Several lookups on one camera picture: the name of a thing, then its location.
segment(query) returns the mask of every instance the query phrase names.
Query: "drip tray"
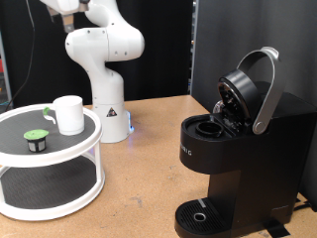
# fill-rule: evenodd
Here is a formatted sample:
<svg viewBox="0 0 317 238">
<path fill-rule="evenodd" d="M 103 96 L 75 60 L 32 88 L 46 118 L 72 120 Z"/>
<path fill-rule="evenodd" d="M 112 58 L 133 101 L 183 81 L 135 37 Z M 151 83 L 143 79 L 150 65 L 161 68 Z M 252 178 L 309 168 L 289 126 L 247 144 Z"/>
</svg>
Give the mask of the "drip tray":
<svg viewBox="0 0 317 238">
<path fill-rule="evenodd" d="M 80 156 L 38 168 L 10 168 L 2 177 L 5 203 L 25 209 L 45 209 L 72 202 L 96 184 L 95 164 Z"/>
<path fill-rule="evenodd" d="M 182 238 L 193 237 L 192 235 L 229 237 L 230 227 L 211 201 L 203 198 L 185 202 L 178 207 L 175 229 Z"/>
</svg>

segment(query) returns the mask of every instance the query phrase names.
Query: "coffee maker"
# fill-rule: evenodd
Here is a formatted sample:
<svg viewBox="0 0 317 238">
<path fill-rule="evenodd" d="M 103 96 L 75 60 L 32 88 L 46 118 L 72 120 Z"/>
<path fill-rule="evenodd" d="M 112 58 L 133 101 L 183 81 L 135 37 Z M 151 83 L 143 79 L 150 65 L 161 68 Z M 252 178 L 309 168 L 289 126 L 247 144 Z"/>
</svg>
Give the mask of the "coffee maker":
<svg viewBox="0 0 317 238">
<path fill-rule="evenodd" d="M 272 80 L 253 82 L 249 69 L 268 58 Z M 180 160 L 210 175 L 205 198 L 181 204 L 175 230 L 182 238 L 230 238 L 267 229 L 286 232 L 311 138 L 316 108 L 283 92 L 285 65 L 274 48 L 247 54 L 220 77 L 222 101 L 213 113 L 181 124 Z"/>
</svg>

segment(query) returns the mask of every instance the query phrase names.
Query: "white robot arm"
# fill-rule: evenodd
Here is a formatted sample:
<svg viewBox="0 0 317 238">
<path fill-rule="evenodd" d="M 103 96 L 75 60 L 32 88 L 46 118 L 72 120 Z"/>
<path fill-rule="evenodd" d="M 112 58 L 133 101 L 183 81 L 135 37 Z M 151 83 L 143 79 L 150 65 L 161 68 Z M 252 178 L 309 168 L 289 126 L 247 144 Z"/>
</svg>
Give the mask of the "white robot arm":
<svg viewBox="0 0 317 238">
<path fill-rule="evenodd" d="M 88 73 L 93 96 L 93 111 L 100 117 L 102 143 L 126 139 L 132 132 L 130 113 L 124 106 L 122 76 L 105 66 L 106 61 L 132 60 L 141 56 L 145 40 L 139 30 L 121 16 L 116 0 L 41 0 L 52 14 L 60 13 L 65 30 L 68 55 Z M 88 11 L 81 5 L 88 3 Z M 73 31 L 65 21 L 69 14 L 85 11 L 87 18 L 100 28 Z"/>
</svg>

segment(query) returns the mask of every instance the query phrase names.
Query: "coffee maker handle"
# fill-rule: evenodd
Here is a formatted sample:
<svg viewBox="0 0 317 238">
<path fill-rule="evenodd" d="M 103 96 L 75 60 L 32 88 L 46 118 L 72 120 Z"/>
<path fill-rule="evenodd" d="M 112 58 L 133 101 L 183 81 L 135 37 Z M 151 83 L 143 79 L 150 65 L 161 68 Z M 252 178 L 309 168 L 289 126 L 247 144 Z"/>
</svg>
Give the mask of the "coffee maker handle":
<svg viewBox="0 0 317 238">
<path fill-rule="evenodd" d="M 268 57 L 272 66 L 272 80 L 264 99 L 264 103 L 259 111 L 256 121 L 253 125 L 253 131 L 256 135 L 262 134 L 270 121 L 271 116 L 277 106 L 277 103 L 284 91 L 286 77 L 281 73 L 281 60 L 279 52 L 271 47 L 263 47 L 260 50 L 248 53 L 239 63 L 237 69 L 244 73 L 260 59 Z"/>
</svg>

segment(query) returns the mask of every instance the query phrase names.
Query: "black curtain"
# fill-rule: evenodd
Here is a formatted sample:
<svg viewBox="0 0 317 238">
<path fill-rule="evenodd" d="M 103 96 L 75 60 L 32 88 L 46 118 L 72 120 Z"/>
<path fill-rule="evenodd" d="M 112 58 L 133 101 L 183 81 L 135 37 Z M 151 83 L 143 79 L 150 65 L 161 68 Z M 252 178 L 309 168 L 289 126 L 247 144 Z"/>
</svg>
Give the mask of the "black curtain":
<svg viewBox="0 0 317 238">
<path fill-rule="evenodd" d="M 285 91 L 317 106 L 317 1 L 199 0 L 192 95 L 209 111 L 220 100 L 220 76 L 249 52 L 276 48 L 287 77 Z M 268 59 L 251 71 L 271 81 Z M 317 205 L 317 137 L 313 138 L 300 191 Z"/>
<path fill-rule="evenodd" d="M 61 19 L 54 24 L 45 4 L 29 0 L 36 28 L 34 60 L 26 87 L 15 107 L 52 102 L 75 94 L 91 104 L 90 80 L 64 48 L 66 33 Z M 192 0 L 118 0 L 126 21 L 145 37 L 139 59 L 109 62 L 125 81 L 125 100 L 167 97 L 187 93 L 190 61 Z M 83 13 L 76 13 L 75 28 L 97 27 Z M 28 74 L 33 29 L 26 1 L 0 1 L 0 27 L 12 94 Z"/>
</svg>

